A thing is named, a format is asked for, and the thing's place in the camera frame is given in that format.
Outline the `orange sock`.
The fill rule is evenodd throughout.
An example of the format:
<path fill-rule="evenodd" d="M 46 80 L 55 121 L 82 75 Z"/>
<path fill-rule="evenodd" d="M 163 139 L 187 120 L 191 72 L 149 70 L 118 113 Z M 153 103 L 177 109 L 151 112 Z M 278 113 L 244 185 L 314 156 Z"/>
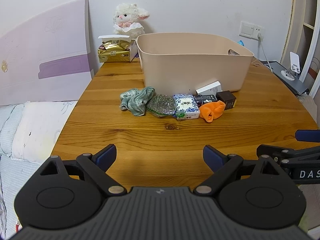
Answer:
<path fill-rule="evenodd" d="M 199 108 L 200 118 L 211 123 L 223 114 L 225 107 L 226 104 L 222 101 L 205 103 Z"/>

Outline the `white rectangular box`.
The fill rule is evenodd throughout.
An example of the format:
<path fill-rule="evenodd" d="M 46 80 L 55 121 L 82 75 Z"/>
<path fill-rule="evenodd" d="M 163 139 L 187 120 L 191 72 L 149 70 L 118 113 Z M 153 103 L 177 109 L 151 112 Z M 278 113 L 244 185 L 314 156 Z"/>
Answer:
<path fill-rule="evenodd" d="M 222 92 L 221 83 L 219 81 L 215 81 L 214 83 L 210 83 L 196 90 L 197 95 L 201 96 L 216 95 L 218 92 Z"/>

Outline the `dark printed card pack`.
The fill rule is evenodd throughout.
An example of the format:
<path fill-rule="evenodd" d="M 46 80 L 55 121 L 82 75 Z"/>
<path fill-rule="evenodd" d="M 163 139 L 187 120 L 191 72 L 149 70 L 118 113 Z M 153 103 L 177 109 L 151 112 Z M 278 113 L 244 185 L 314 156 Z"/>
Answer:
<path fill-rule="evenodd" d="M 198 107 L 210 102 L 217 102 L 215 95 L 197 95 L 195 96 L 195 100 Z"/>

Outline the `blue white tissue pack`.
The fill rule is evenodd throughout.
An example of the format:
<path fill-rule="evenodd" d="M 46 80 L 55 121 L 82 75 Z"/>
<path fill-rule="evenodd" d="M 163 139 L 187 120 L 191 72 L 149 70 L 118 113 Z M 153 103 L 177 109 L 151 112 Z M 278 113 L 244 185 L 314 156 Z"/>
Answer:
<path fill-rule="evenodd" d="M 199 118 L 200 110 L 192 94 L 175 94 L 172 98 L 175 104 L 175 116 L 177 120 Z"/>

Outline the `light blue bedsheet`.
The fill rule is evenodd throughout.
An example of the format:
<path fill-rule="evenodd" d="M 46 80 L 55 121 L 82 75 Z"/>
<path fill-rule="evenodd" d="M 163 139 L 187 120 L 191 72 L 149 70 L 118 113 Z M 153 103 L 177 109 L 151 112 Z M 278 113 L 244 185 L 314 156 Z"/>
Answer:
<path fill-rule="evenodd" d="M 14 200 L 17 193 L 39 167 L 38 164 L 12 159 L 13 140 L 20 124 L 24 105 L 1 107 L 1 237 L 16 233 L 18 221 Z"/>

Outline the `white pillow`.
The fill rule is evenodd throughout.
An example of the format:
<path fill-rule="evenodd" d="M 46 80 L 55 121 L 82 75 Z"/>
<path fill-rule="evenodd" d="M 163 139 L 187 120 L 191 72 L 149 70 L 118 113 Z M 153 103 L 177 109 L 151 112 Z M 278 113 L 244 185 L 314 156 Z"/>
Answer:
<path fill-rule="evenodd" d="M 76 101 L 26 102 L 11 158 L 42 164 L 49 158 Z"/>

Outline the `grey laptop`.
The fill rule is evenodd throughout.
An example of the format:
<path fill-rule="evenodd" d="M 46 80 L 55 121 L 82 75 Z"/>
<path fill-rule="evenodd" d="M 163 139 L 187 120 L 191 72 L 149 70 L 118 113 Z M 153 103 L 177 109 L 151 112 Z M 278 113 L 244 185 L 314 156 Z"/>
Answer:
<path fill-rule="evenodd" d="M 302 83 L 302 81 L 300 81 L 297 76 L 293 75 L 289 70 L 287 70 L 278 62 L 271 61 L 270 64 L 268 64 L 268 62 L 265 61 L 263 62 L 263 64 L 267 68 L 271 68 L 272 73 L 276 77 L 278 77 L 281 82 L 283 82 L 287 86 L 287 88 L 291 90 L 293 94 L 302 95 L 309 91 L 308 87 L 304 83 Z"/>

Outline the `black small box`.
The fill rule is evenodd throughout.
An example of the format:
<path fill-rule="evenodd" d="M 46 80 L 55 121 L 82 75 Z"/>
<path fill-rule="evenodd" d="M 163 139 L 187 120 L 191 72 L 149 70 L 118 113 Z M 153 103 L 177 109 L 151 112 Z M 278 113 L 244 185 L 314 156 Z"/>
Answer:
<path fill-rule="evenodd" d="M 236 97 L 229 90 L 217 92 L 216 98 L 226 105 L 225 110 L 233 109 L 236 104 Z"/>

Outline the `white shelf unit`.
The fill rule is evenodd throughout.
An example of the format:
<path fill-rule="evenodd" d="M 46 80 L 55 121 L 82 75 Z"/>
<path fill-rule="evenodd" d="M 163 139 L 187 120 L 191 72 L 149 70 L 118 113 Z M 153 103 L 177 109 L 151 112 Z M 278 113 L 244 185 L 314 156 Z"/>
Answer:
<path fill-rule="evenodd" d="M 319 90 L 319 0 L 293 0 L 292 13 L 281 64 L 290 68 L 290 53 L 299 55 L 300 81 L 309 95 Z"/>

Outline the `green checkered cloth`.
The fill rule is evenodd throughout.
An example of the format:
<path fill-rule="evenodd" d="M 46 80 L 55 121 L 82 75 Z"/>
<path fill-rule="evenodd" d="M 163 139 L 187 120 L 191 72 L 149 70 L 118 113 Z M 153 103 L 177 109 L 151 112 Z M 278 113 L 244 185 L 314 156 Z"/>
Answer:
<path fill-rule="evenodd" d="M 130 89 L 120 94 L 120 106 L 122 111 L 130 111 L 134 116 L 145 114 L 146 104 L 155 94 L 153 87 L 145 87 L 141 90 Z"/>

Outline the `pink purple headboard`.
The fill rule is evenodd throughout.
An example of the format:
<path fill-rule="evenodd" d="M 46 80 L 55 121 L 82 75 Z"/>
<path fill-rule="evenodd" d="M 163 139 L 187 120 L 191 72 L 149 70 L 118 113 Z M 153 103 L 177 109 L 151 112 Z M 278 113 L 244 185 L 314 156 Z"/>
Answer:
<path fill-rule="evenodd" d="M 1 37 L 1 105 L 79 100 L 93 77 L 88 0 L 41 13 Z"/>

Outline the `beige plastic storage bin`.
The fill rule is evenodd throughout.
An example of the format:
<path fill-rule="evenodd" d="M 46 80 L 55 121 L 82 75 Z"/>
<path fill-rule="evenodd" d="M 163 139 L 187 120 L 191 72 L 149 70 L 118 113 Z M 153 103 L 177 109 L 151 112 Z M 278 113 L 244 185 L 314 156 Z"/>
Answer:
<path fill-rule="evenodd" d="M 223 36 L 151 33 L 137 38 L 144 84 L 158 94 L 194 94 L 218 81 L 223 90 L 242 88 L 254 54 Z"/>

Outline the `gold tissue pack box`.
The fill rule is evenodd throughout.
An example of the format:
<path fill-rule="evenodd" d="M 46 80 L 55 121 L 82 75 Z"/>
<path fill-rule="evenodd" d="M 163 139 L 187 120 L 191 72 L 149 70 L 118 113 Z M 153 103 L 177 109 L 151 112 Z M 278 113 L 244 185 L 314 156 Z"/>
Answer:
<path fill-rule="evenodd" d="M 101 35 L 98 48 L 100 63 L 131 62 L 138 54 L 136 41 L 128 35 Z"/>

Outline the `white plush lamb toy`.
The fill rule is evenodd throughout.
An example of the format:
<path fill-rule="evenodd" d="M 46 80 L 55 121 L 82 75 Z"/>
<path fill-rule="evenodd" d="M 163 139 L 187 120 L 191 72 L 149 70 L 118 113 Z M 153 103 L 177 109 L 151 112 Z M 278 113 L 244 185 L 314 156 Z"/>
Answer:
<path fill-rule="evenodd" d="M 136 4 L 121 3 L 114 12 L 114 34 L 126 35 L 131 39 L 136 39 L 138 36 L 145 34 L 141 22 L 149 17 L 150 13 L 143 8 L 139 8 Z"/>

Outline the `white wall switch socket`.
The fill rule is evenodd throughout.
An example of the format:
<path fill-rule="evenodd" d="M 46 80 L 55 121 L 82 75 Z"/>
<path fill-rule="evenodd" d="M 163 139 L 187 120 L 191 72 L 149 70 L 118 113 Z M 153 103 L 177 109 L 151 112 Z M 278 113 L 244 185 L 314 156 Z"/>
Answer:
<path fill-rule="evenodd" d="M 241 21 L 239 35 L 242 37 L 262 41 L 265 28 L 253 23 Z"/>

